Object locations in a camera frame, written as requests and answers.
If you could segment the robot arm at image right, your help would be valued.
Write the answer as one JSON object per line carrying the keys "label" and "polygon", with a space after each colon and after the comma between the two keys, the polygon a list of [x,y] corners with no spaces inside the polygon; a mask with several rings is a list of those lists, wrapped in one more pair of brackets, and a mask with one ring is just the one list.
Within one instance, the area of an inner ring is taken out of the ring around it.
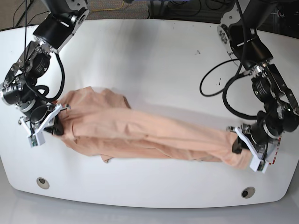
{"label": "robot arm at image right", "polygon": [[277,0],[247,0],[242,9],[240,1],[234,0],[217,27],[227,53],[235,56],[245,69],[242,75],[253,76],[252,90],[264,106],[264,111],[256,116],[237,112],[227,102],[227,91],[241,75],[236,74],[226,84],[222,94],[226,108],[240,118],[255,120],[252,125],[242,125],[234,151],[249,149],[260,165],[266,164],[269,145],[278,144],[283,132],[293,132],[299,125],[299,104],[277,67],[271,64],[273,55],[257,34],[257,28],[278,3]]}

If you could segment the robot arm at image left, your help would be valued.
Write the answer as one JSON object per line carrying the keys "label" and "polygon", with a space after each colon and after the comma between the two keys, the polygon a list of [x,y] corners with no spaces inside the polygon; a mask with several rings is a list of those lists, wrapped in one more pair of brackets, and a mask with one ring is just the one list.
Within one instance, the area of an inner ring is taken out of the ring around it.
{"label": "robot arm at image left", "polygon": [[[19,124],[34,138],[37,130],[63,135],[64,130],[54,104],[61,96],[65,84],[65,71],[59,52],[75,35],[89,14],[86,0],[45,0],[50,13],[34,31],[34,41],[24,44],[24,52],[14,63],[0,85],[0,95],[7,105],[15,105],[24,118]],[[61,70],[58,93],[47,97],[49,87],[37,81],[49,68],[51,54],[55,54]]]}

